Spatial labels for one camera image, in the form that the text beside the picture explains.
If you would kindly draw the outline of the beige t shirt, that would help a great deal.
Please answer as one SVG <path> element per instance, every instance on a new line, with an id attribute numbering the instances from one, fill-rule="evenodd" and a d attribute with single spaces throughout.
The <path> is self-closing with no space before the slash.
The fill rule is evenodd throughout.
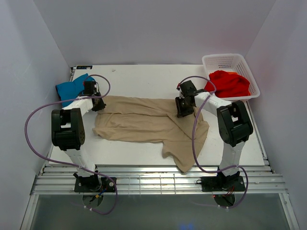
<path id="1" fill-rule="evenodd" d="M 186 117 L 177 117 L 171 99 L 149 99 L 123 96 L 105 97 L 106 108 L 98 111 L 93 133 L 107 140 L 162 143 L 163 158 L 172 157 L 186 173 L 194 165 L 192 128 L 198 109 Z M 195 134 L 196 156 L 199 156 L 209 131 L 209 124 L 198 116 Z"/>

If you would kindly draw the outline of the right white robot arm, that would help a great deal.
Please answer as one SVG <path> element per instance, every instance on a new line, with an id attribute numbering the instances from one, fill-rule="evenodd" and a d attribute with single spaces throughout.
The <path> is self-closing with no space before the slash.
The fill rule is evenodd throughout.
<path id="1" fill-rule="evenodd" d="M 192 153 L 197 166 L 195 148 L 195 134 L 198 116 L 202 110 L 206 110 L 217 117 L 218 131 L 224 142 L 221 163 L 216 171 L 206 171 L 205 173 L 217 173 L 223 179 L 231 179 L 239 176 L 239 162 L 242 149 L 253 133 L 253 125 L 242 101 L 227 101 L 215 96 L 216 86 L 212 81 L 207 80 L 213 86 L 212 91 L 204 89 L 197 90 L 192 81 L 184 79 L 177 85 L 180 96 L 175 98 L 177 106 L 177 116 L 185 117 L 198 108 L 193 128 L 192 128 Z"/>

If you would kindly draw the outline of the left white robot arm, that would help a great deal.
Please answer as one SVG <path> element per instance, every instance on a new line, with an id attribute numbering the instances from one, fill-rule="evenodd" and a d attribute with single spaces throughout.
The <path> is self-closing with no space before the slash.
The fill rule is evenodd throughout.
<path id="1" fill-rule="evenodd" d="M 97 112 L 105 108 L 106 104 L 100 96 L 98 83 L 94 80 L 85 81 L 80 100 L 51 113 L 52 143 L 67 154 L 73 164 L 78 165 L 79 177 L 90 177 L 96 171 L 96 165 L 82 147 L 85 142 L 83 116 L 90 111 Z"/>

